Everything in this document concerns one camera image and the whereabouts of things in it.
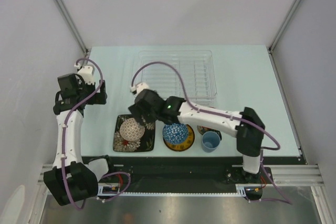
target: wire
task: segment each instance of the wire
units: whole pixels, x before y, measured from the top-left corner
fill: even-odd
[[[77,210],[82,210],[85,206],[86,200],[83,201],[83,204],[81,207],[77,206],[77,204],[75,203],[74,199],[72,198],[70,189],[69,189],[69,184],[67,181],[67,174],[65,171],[65,158],[66,158],[66,153],[65,153],[65,143],[66,143],[66,129],[68,127],[68,121],[70,119],[71,114],[76,111],[78,109],[78,107],[80,107],[83,103],[87,102],[89,99],[91,99],[101,88],[101,86],[103,85],[103,73],[101,72],[101,69],[99,68],[99,66],[91,59],[88,58],[81,58],[78,59],[76,61],[76,64],[78,64],[80,61],[82,60],[86,60],[90,63],[92,63],[98,70],[99,75],[100,75],[100,81],[99,81],[99,85],[97,86],[97,88],[94,90],[94,92],[92,92],[90,95],[88,95],[85,99],[83,99],[82,101],[80,101],[79,103],[77,103],[67,114],[65,120],[64,120],[64,126],[63,126],[63,130],[62,130],[62,157],[61,157],[61,172],[62,172],[62,179],[63,179],[63,183],[64,183],[64,188],[65,191],[67,193],[67,196],[69,198],[70,203],[74,206],[74,208],[76,208]],[[128,176],[128,184],[127,186],[124,188],[123,191],[119,192],[118,194],[116,194],[114,197],[122,194],[124,191],[127,190],[127,188],[129,187],[129,185],[131,184],[131,177],[128,173],[124,173],[124,172],[117,172],[117,173],[111,173],[111,174],[107,174],[104,175],[102,178],[106,178],[115,174],[126,174]]]
[[[122,185],[123,185],[123,180],[120,174],[117,174],[118,178],[119,178],[119,189],[121,189]]]
[[[113,176],[113,175],[117,175],[117,174],[123,174],[123,175],[126,175],[127,178],[128,178],[128,181],[127,181],[127,185],[125,186],[124,189],[122,189],[120,192],[118,192],[116,195],[108,198],[108,199],[103,199],[102,202],[108,202],[108,201],[111,201],[113,200],[114,198],[117,198],[119,195],[121,195],[123,192],[125,192],[130,184],[131,184],[131,175],[129,175],[128,173],[125,173],[125,172],[115,172],[115,173],[109,173],[109,174],[105,174],[104,176],[102,176],[101,178],[107,178],[107,177],[110,177],[110,176]]]
[[[231,115],[227,115],[227,114],[223,114],[223,113],[219,113],[219,112],[214,112],[214,111],[209,111],[209,110],[203,110],[203,109],[199,109],[197,108],[195,105],[192,104],[192,102],[190,101],[188,95],[187,95],[187,92],[186,92],[186,89],[185,89],[185,86],[184,86],[184,82],[182,80],[182,77],[180,75],[180,73],[170,64],[166,63],[166,62],[163,62],[163,61],[153,61],[153,62],[150,62],[150,63],[147,63],[145,65],[143,65],[136,73],[135,75],[133,76],[133,79],[132,79],[132,86],[134,85],[134,81],[135,81],[135,78],[137,77],[137,75],[146,67],[150,66],[150,65],[153,65],[153,64],[162,64],[162,65],[166,65],[167,67],[170,67],[172,70],[175,71],[175,73],[177,74],[179,80],[180,80],[180,83],[181,83],[181,86],[182,86],[182,90],[183,90],[183,93],[184,93],[184,98],[186,100],[186,102],[188,103],[188,105],[196,110],[196,111],[200,111],[200,112],[204,112],[204,113],[207,113],[207,114],[212,114],[212,115],[219,115],[219,116],[222,116],[224,118],[230,118],[230,119],[233,119],[233,120],[238,120],[238,121],[241,121],[243,123],[247,123],[251,126],[253,126],[254,128],[258,129],[259,131],[263,132],[265,135],[267,135],[276,145],[277,147],[267,147],[267,146],[262,146],[261,148],[262,149],[265,149],[265,150],[273,150],[273,151],[278,151],[280,150],[280,144],[279,142],[271,135],[269,134],[267,131],[265,131],[262,127],[260,127],[259,125],[253,123],[253,122],[250,122],[249,120],[246,120],[246,119],[243,119],[243,118],[238,118],[236,116],[231,116]]]
[[[182,87],[182,90],[183,90],[183,93],[184,93],[184,98],[187,102],[187,104],[194,110],[198,111],[198,112],[204,112],[204,113],[207,113],[207,114],[211,114],[211,115],[219,115],[219,116],[222,116],[224,118],[230,118],[230,119],[233,119],[233,120],[238,120],[238,121],[241,121],[243,123],[247,123],[251,126],[253,126],[254,128],[258,129],[259,131],[261,131],[262,133],[264,133],[266,136],[268,136],[274,143],[277,147],[268,147],[268,146],[262,146],[261,147],[261,154],[260,154],[260,167],[261,169],[263,170],[263,172],[265,173],[266,177],[271,181],[272,185],[274,186],[274,188],[278,191],[278,193],[280,193],[280,195],[285,199],[285,200],[282,200],[282,199],[261,199],[261,200],[257,200],[258,202],[259,201],[280,201],[280,202],[284,202],[284,203],[288,203],[288,204],[291,204],[291,201],[286,197],[286,195],[284,195],[284,193],[280,190],[280,188],[274,183],[274,181],[268,176],[265,168],[264,168],[264,165],[263,165],[263,151],[262,150],[273,150],[273,151],[278,151],[280,149],[280,144],[279,142],[271,135],[269,134],[267,131],[265,131],[262,127],[260,127],[259,125],[253,123],[253,122],[250,122],[249,120],[246,120],[246,119],[243,119],[243,118],[238,118],[236,116],[231,116],[231,115],[227,115],[227,114],[224,114],[224,113],[219,113],[219,112],[214,112],[214,111],[209,111],[209,110],[204,110],[204,109],[199,109],[197,108],[189,99],[188,95],[187,95],[187,92],[186,92],[186,89],[185,89],[185,85],[184,85],[184,82],[183,82],[183,79],[182,79],[182,76],[180,75],[180,73],[170,64],[166,63],[166,62],[163,62],[163,61],[153,61],[153,62],[150,62],[150,63],[147,63],[145,65],[143,65],[133,76],[132,78],[132,82],[131,82],[131,86],[134,86],[134,81],[137,77],[137,75],[146,67],[150,66],[150,65],[154,65],[154,64],[161,64],[161,65],[165,65],[169,68],[171,68],[176,74],[177,74],[177,77],[179,78],[180,80],[180,83],[181,83],[181,87]]]
[[[261,179],[261,182],[263,183],[262,189],[264,189],[267,186],[267,182],[262,176],[260,177],[260,179]]]

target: patterned plate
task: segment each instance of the patterned plate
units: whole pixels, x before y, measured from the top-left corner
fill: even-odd
[[[113,150],[115,152],[150,152],[154,149],[155,123],[147,123],[143,128],[134,125],[130,114],[118,115],[114,131]],[[137,134],[131,134],[128,129],[136,129]]]

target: white wall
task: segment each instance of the white wall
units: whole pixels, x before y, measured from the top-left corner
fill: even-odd
[[[303,150],[336,207],[336,0],[304,0],[275,61]]]
[[[64,0],[88,47],[270,45],[293,0]]]
[[[57,77],[72,72],[81,54],[53,0],[0,0],[0,31],[0,215],[24,185],[21,223],[56,150]]]

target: blue patterned bowl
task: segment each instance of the blue patterned bowl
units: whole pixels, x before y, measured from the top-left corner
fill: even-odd
[[[163,127],[163,139],[170,144],[182,144],[188,137],[187,125],[173,123]]]

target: metal floor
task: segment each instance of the metal floor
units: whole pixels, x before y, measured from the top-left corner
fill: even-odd
[[[293,206],[278,202],[249,204],[240,197],[124,196],[105,204],[90,199],[83,211],[77,211],[69,205],[60,207],[50,195],[40,223],[321,223],[310,187],[282,189],[293,201]],[[264,197],[279,195],[272,187],[267,187]]]

